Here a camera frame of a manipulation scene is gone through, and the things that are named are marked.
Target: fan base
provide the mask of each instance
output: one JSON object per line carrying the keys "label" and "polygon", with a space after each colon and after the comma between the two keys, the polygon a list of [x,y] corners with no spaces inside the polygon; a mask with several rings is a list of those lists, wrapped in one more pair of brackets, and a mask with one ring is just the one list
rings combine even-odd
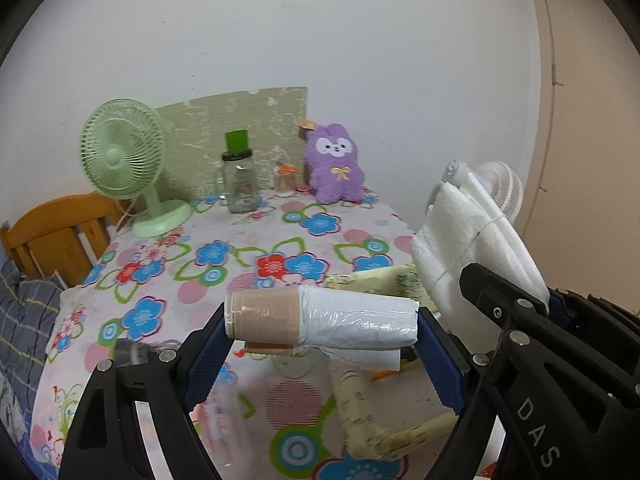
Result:
{"label": "fan base", "polygon": [[167,200],[160,204],[160,214],[152,217],[149,211],[133,222],[133,234],[138,238],[152,238],[163,235],[178,225],[185,223],[191,216],[191,207],[183,200]]}

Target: white fan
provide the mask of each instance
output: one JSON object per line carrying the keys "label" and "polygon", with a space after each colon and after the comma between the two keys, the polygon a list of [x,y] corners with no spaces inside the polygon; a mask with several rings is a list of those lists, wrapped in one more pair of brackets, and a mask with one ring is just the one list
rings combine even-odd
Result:
{"label": "white fan", "polygon": [[466,176],[473,173],[482,184],[498,209],[513,224],[522,207],[522,182],[520,177],[504,162],[496,160],[486,162],[472,170],[466,162],[450,160],[445,168],[441,182],[450,182],[456,187],[464,184]]}

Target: wooden chair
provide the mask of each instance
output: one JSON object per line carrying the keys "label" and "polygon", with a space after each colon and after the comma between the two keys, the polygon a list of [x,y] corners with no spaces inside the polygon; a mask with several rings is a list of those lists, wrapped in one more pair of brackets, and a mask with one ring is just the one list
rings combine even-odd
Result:
{"label": "wooden chair", "polygon": [[100,258],[109,245],[104,219],[115,224],[121,216],[117,202],[98,192],[65,196],[37,206],[10,229],[1,227],[0,240],[25,274],[39,278],[57,270],[68,286],[75,286],[92,268],[76,226]]}

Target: green fan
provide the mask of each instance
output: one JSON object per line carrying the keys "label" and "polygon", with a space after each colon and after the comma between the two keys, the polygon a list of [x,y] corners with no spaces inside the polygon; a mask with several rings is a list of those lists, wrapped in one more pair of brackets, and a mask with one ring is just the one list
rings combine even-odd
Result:
{"label": "green fan", "polygon": [[169,232],[191,215],[183,200],[158,200],[165,132],[155,110],[116,99],[89,117],[80,137],[80,164],[95,189],[117,200],[144,195],[147,209],[133,222],[133,234],[141,238]]}

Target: electric fan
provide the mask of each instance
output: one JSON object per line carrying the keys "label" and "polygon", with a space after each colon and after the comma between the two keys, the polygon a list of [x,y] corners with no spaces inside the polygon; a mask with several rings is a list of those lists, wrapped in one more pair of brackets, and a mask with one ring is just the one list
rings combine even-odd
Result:
{"label": "electric fan", "polygon": [[141,238],[164,234],[191,215],[183,200],[158,200],[165,131],[152,108],[116,99],[89,117],[80,137],[80,165],[98,192],[116,200],[144,195],[146,211],[133,222],[133,234]]}
{"label": "electric fan", "polygon": [[475,171],[466,162],[461,160],[450,160],[445,168],[441,182],[450,182],[456,187],[464,184],[466,176],[473,173],[491,195],[498,209],[513,224],[522,206],[522,182],[520,178],[504,162],[486,162]]}

